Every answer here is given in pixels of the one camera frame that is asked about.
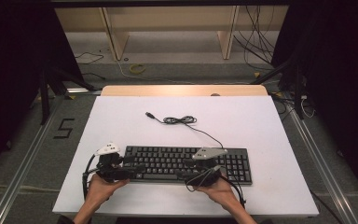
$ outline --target black tape marking on floor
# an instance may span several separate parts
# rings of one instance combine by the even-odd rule
[[[61,121],[60,127],[58,128],[58,131],[67,131],[68,133],[66,134],[66,136],[54,136],[54,139],[63,139],[63,138],[69,138],[69,136],[71,135],[71,132],[73,130],[73,128],[63,128],[62,125],[64,122],[66,122],[67,120],[75,120],[75,119],[63,119]]]

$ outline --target hand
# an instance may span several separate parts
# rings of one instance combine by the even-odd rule
[[[108,183],[104,181],[100,176],[93,175],[91,181],[89,182],[89,193],[86,196],[86,203],[92,205],[100,206],[110,196],[113,195],[115,190],[125,186],[130,182],[129,179],[119,180],[115,183]]]
[[[218,178],[217,181],[209,187],[195,187],[193,189],[204,192],[211,200],[222,205],[227,210],[229,204],[239,203],[231,189],[231,186],[223,180]]]

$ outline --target person's left hand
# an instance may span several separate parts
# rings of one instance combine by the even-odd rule
[[[93,175],[89,182],[89,192],[86,196],[86,203],[99,207],[104,203],[115,190],[123,187],[130,182],[129,179],[119,180],[115,183],[108,183],[100,178],[97,174]]]

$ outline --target table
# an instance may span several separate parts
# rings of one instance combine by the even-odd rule
[[[251,215],[314,217],[319,214],[275,106],[263,87],[169,87],[112,86],[103,90],[103,96],[97,98],[91,110],[53,212],[64,215],[77,212],[83,203],[81,174],[93,152],[109,141],[122,149],[126,145],[213,147],[216,144],[185,126],[164,126],[148,119],[147,111],[159,118],[192,115],[198,119],[198,129],[207,131],[225,147],[247,147],[254,184],[241,188]],[[188,94],[179,96],[180,90]],[[211,97],[210,93],[221,96]],[[202,193],[187,191],[185,185],[141,183],[130,183],[118,190],[97,214],[229,217],[220,205]]]

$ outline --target floor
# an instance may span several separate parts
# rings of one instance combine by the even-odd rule
[[[278,34],[266,34],[272,45]],[[104,34],[67,36],[75,56],[78,56],[77,61],[81,71],[85,73],[86,81],[96,86],[177,84],[184,81],[196,84],[249,83],[255,80],[257,74],[263,75],[267,73],[266,69],[270,68],[252,54],[244,54],[243,48],[235,40],[230,59],[223,60],[214,32],[133,33],[123,60],[120,61],[121,67],[113,62]],[[236,36],[243,41],[240,34]],[[135,63],[143,64],[145,72],[141,75],[132,74],[129,66]],[[279,76],[267,81],[267,90],[279,91],[278,81]],[[67,83],[67,86],[76,88],[72,83]],[[65,97],[51,99],[54,119],[45,126],[40,125],[41,104],[35,99],[26,119],[11,139],[11,150],[0,156],[0,211],[5,211],[0,219],[1,223],[56,222],[59,215],[53,214],[51,209],[76,152],[95,97],[94,94],[73,92]],[[290,105],[277,101],[276,107],[310,190],[325,202],[343,223],[358,223],[358,182],[345,159],[339,156],[339,150],[327,128],[319,120],[317,112],[311,118],[306,116],[304,120],[298,120]],[[311,107],[306,109],[307,115],[310,116]],[[65,125],[72,128],[70,137],[54,138],[63,135],[59,127],[64,119],[69,119]],[[21,181],[17,189],[12,189],[16,186],[15,176],[19,176]],[[2,201],[7,198],[8,192],[15,193],[9,197],[10,200]],[[320,209],[320,215],[317,217],[274,217],[272,221],[338,223],[316,197],[315,203]],[[93,221],[114,223],[115,219],[96,217]]]

